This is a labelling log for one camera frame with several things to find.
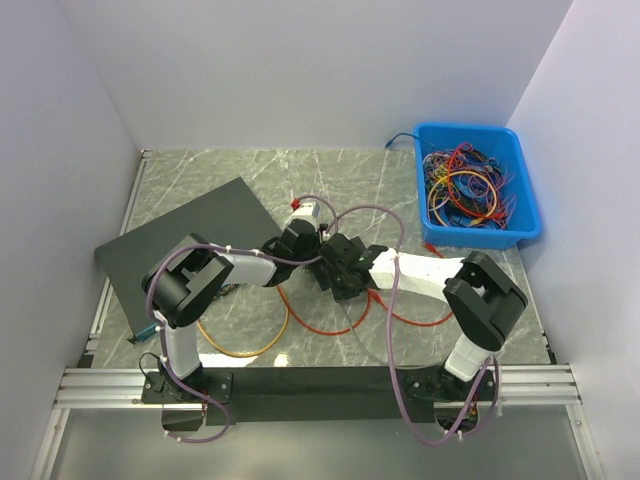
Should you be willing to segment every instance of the gray cable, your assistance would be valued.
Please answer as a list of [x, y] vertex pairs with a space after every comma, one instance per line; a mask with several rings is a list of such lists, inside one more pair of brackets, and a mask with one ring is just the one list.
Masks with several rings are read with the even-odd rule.
[[[373, 352], [371, 352], [367, 347], [364, 346], [364, 343], [362, 342], [362, 340], [360, 340], [360, 337], [358, 336], [358, 332], [356, 332], [356, 329], [353, 328], [353, 322], [351, 321], [351, 317], [349, 316], [349, 311], [344, 306], [344, 304], [341, 303], [340, 306], [344, 311], [344, 316], [347, 318], [347, 322], [349, 322], [351, 333], [353, 333], [353, 337], [356, 339], [356, 342], [358, 342], [358, 345], [360, 346], [362, 351], [367, 355], [367, 357], [369, 357], [371, 360], [376, 362], [378, 365], [382, 365], [383, 367], [388, 367], [389, 364], [387, 362], [382, 360], [380, 357], [376, 356]], [[396, 368], [398, 370], [420, 370], [422, 368], [431, 367], [433, 365], [418, 365], [418, 366], [396, 365]]]

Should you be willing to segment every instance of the black mat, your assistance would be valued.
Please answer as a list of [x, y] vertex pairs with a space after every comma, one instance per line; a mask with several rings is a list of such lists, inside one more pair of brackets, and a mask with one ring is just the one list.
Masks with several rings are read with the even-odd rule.
[[282, 232], [242, 178], [201, 197], [96, 249], [129, 321], [134, 340], [153, 330], [144, 311], [144, 275], [186, 235], [210, 242], [257, 248]]

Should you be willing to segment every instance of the gray floor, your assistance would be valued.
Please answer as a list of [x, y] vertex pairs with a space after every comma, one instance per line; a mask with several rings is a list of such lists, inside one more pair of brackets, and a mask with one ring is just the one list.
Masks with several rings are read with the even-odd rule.
[[[429, 255], [421, 246], [414, 167], [409, 150], [204, 150], [158, 151], [145, 161], [137, 199], [128, 230], [169, 212], [189, 200], [242, 176], [279, 224], [290, 213], [294, 196], [316, 193], [331, 200], [338, 211], [376, 203], [397, 212], [405, 222], [403, 251]], [[365, 244], [393, 245], [398, 228], [393, 219], [371, 211], [356, 213], [342, 225], [348, 235], [360, 235]], [[469, 250], [442, 248], [447, 257], [465, 256]], [[490, 255], [523, 288], [532, 300], [526, 274], [516, 248], [489, 251]], [[341, 307], [328, 292], [319, 291], [308, 272], [298, 269], [283, 285], [296, 312], [309, 324], [326, 330], [347, 326]], [[357, 318], [364, 308], [359, 299], [349, 306]], [[396, 311], [416, 321], [433, 321], [447, 308], [441, 302], [401, 293]], [[203, 317], [210, 335], [225, 348], [254, 351], [271, 340], [280, 329], [284, 306], [273, 289], [242, 287], [213, 304]], [[358, 327], [366, 346], [385, 356], [385, 312], [373, 306]], [[435, 328], [394, 324], [396, 359], [406, 364], [441, 362], [460, 334], [454, 319]], [[132, 346], [126, 317], [115, 295], [111, 297], [93, 366], [131, 368], [145, 351], [159, 353], [157, 338]], [[369, 365], [351, 334], [323, 337], [304, 330], [293, 319], [284, 336], [264, 355], [247, 360], [229, 359], [199, 337], [198, 347], [207, 365], [334, 366]], [[549, 363], [546, 340], [533, 301], [512, 332], [500, 354], [506, 364]]]
[[[432, 438], [433, 425], [421, 425]], [[402, 420], [239, 424], [179, 445], [160, 412], [71, 413], [52, 479], [585, 480], [564, 407], [505, 408], [486, 429], [430, 449]]]

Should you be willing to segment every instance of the yellow cable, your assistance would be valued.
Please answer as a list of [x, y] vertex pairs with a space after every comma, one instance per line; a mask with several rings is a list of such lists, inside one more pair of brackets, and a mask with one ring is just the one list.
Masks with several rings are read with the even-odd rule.
[[[433, 192], [436, 191], [436, 187], [439, 184], [443, 183], [445, 180], [447, 180], [449, 177], [455, 177], [456, 175], [474, 175], [484, 180], [484, 182], [489, 186], [489, 190], [491, 190], [491, 193], [493, 193], [493, 205], [491, 206], [491, 209], [489, 210], [489, 212], [484, 217], [480, 217], [480, 218], [481, 220], [485, 220], [486, 217], [490, 217], [491, 215], [493, 215], [493, 212], [495, 212], [496, 208], [498, 207], [498, 192], [496, 191], [496, 187], [494, 187], [493, 184], [489, 180], [487, 180], [487, 178], [484, 175], [481, 175], [478, 172], [474, 172], [473, 170], [456, 170], [455, 172], [451, 172], [446, 177], [442, 177], [438, 179], [438, 181], [433, 184], [433, 187], [431, 187], [431, 190], [429, 190], [429, 195], [427, 196], [427, 208], [429, 207], [429, 205], [431, 205], [431, 196], [433, 195]], [[433, 207], [435, 207], [436, 197], [434, 197], [433, 200], [434, 200]], [[440, 224], [446, 227], [447, 224], [445, 223], [444, 220], [442, 220], [442, 217], [440, 216], [436, 208], [433, 209], [433, 213], [436, 215], [436, 218], [438, 219]]]
[[200, 323], [200, 320], [198, 320], [198, 329], [200, 330], [200, 333], [202, 333], [204, 338], [213, 346], [213, 348], [218, 350], [220, 353], [224, 353], [228, 357], [233, 357], [233, 358], [249, 358], [249, 357], [256, 357], [258, 355], [262, 355], [264, 352], [266, 352], [271, 347], [273, 347], [276, 344], [276, 342], [278, 340], [280, 340], [280, 337], [282, 337], [282, 334], [284, 333], [284, 331], [287, 328], [288, 324], [289, 324], [289, 309], [285, 306], [284, 323], [282, 324], [282, 328], [280, 328], [280, 331], [278, 332], [278, 334], [274, 337], [273, 340], [271, 340], [267, 344], [266, 347], [263, 347], [263, 348], [261, 348], [260, 350], [258, 350], [256, 352], [248, 352], [248, 353], [230, 352], [229, 350], [227, 350], [225, 348], [222, 348], [220, 345], [218, 345], [213, 340], [213, 338], [211, 338], [209, 336], [207, 331], [203, 328], [202, 324]]

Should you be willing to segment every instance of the tabletop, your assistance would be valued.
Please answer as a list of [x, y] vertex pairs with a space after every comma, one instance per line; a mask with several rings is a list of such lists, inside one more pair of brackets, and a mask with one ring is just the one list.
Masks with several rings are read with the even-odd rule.
[[[412, 150], [176, 150], [154, 151], [143, 160], [141, 180], [127, 230], [134, 229], [208, 191], [241, 176], [274, 220], [283, 225], [291, 213], [291, 200], [305, 193], [328, 198], [338, 212], [359, 204], [377, 204], [395, 211], [404, 221], [402, 251], [432, 255], [423, 246]], [[320, 220], [330, 213], [322, 208]], [[374, 211], [353, 213], [341, 222], [341, 231], [359, 235], [365, 245], [394, 245], [398, 227], [390, 216]], [[445, 257], [464, 257], [471, 250], [439, 248]], [[485, 250], [523, 289], [529, 305], [513, 329], [499, 358], [504, 364], [550, 363], [546, 337], [535, 309], [526, 273], [517, 248]], [[282, 284], [293, 310], [313, 327], [335, 331], [349, 326], [345, 310], [355, 321], [364, 311], [366, 296], [337, 305], [329, 291], [322, 292], [310, 272], [297, 269]], [[383, 300], [388, 293], [381, 292]], [[443, 302], [400, 292], [395, 311], [416, 322], [431, 322], [448, 312]], [[203, 327], [224, 348], [252, 352], [268, 344], [278, 333], [285, 306], [272, 288], [242, 286], [214, 302], [201, 318]], [[373, 303], [356, 331], [373, 354], [386, 358], [386, 312]], [[146, 351], [160, 352], [157, 337], [131, 345], [132, 332], [111, 295], [104, 309], [100, 340], [93, 368], [136, 367]], [[436, 327], [393, 323], [396, 363], [431, 365], [442, 362], [461, 333], [455, 318]], [[354, 366], [375, 365], [358, 345], [353, 332], [322, 336], [291, 318], [284, 335], [264, 354], [230, 359], [219, 354], [199, 334], [198, 349], [205, 365], [219, 366]]]

